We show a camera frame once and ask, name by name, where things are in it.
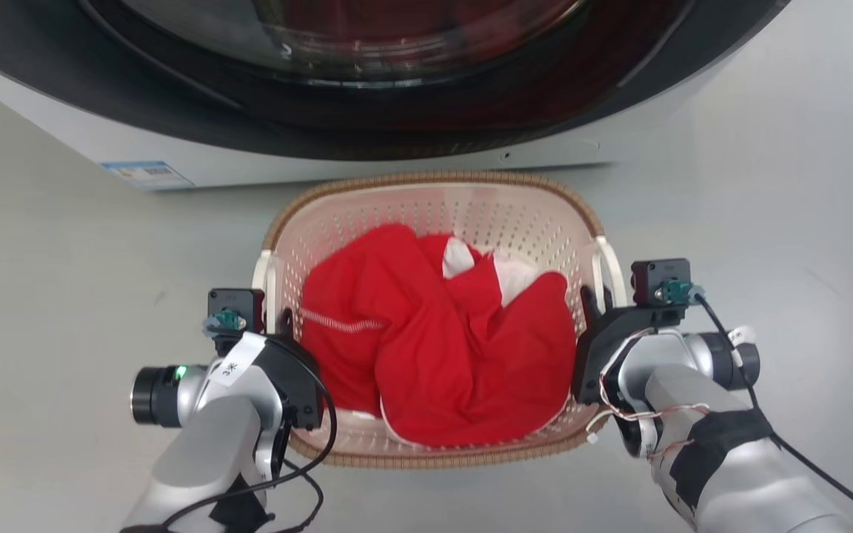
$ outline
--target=black tape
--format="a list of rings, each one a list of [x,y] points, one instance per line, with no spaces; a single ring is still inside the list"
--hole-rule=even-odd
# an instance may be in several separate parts
[[[227,492],[246,489],[248,483],[239,475]],[[265,513],[254,492],[219,500],[210,513],[210,518],[226,526],[227,533],[255,533],[268,523],[273,515]]]
[[[772,425],[759,409],[710,412],[703,416],[687,435],[687,440],[694,443],[681,448],[670,466],[670,477],[677,482],[677,496],[690,509],[696,509],[700,493],[720,469],[726,455],[738,446],[768,438],[772,433]]]

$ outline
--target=green connector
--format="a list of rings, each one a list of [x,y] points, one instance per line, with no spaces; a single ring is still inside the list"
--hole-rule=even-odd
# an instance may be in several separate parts
[[[220,311],[214,313],[213,318],[219,321],[219,327],[223,329],[233,329],[236,331],[246,329],[246,323],[243,318],[235,311]]]
[[[660,288],[654,292],[654,296],[657,297],[657,300],[664,303],[680,306],[681,304],[690,303],[691,288],[693,288],[693,284],[690,282],[669,280],[661,284]]]

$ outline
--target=label sticker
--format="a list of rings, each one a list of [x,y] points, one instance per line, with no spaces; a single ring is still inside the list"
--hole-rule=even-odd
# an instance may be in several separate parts
[[[114,173],[118,178],[145,191],[195,187],[193,182],[183,178],[179,172],[170,168],[170,165],[163,161],[125,161],[101,163],[101,166]]]
[[[729,332],[729,340],[732,342],[732,346],[755,344],[755,330],[752,329],[752,326],[740,325]]]
[[[219,366],[210,374],[210,381],[231,387],[243,375],[252,361],[265,349],[265,337],[246,331]]]

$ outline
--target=white tape label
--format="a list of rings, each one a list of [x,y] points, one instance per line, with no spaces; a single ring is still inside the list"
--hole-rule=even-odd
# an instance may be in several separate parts
[[[729,332],[729,340],[732,346],[739,344],[755,344],[755,330],[749,325],[740,325]]]
[[[231,387],[243,375],[252,361],[265,349],[265,337],[246,331],[226,358],[210,374],[210,381]]]

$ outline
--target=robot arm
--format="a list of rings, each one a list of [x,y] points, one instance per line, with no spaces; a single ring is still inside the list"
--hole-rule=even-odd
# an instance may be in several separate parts
[[[627,451],[649,460],[670,505],[700,533],[853,533],[853,524],[769,439],[772,428],[761,412],[730,394],[745,389],[746,378],[758,378],[751,334],[735,330],[729,346],[722,333],[676,330],[692,285],[689,264],[680,262],[634,264],[634,307],[599,314],[595,295],[583,289],[588,329],[578,341],[572,394],[580,403],[613,408]],[[655,269],[674,277],[647,280]],[[256,306],[239,313],[248,314],[244,320],[219,329],[257,327],[260,300],[250,301]],[[230,371],[230,347],[244,343],[238,337],[217,337],[221,357],[209,366],[140,372],[133,418],[183,429],[153,467],[122,531],[255,533],[273,518],[264,511],[271,485],[264,480],[294,477],[278,478],[281,460],[291,428],[321,425],[318,387],[332,413],[332,439],[336,433],[311,354],[290,328],[280,329],[280,335],[243,336],[256,352],[228,381],[214,375]]]
[[[264,489],[299,475],[280,477],[289,432],[321,425],[322,395],[329,398],[314,358],[290,332],[240,331],[227,357],[209,366],[142,369],[133,382],[133,418],[182,431],[156,461],[122,531],[260,529],[274,519]],[[333,414],[330,424],[334,435]]]
[[[663,495],[700,533],[853,532],[772,442],[762,412],[731,394],[758,379],[752,331],[681,333],[676,326],[698,290],[689,263],[631,270],[637,306],[599,315],[595,294],[583,289],[588,329],[572,382],[578,401],[615,412],[627,451],[649,460]]]
[[[655,411],[688,403],[709,406],[708,415],[677,409],[661,416],[663,433],[649,455],[654,482],[698,532],[853,533],[853,524],[768,436],[734,446],[723,457],[730,432],[721,432],[721,442],[695,446],[695,429],[700,433],[705,416],[738,421],[751,412],[712,379],[687,366],[663,365],[650,375],[646,399]]]

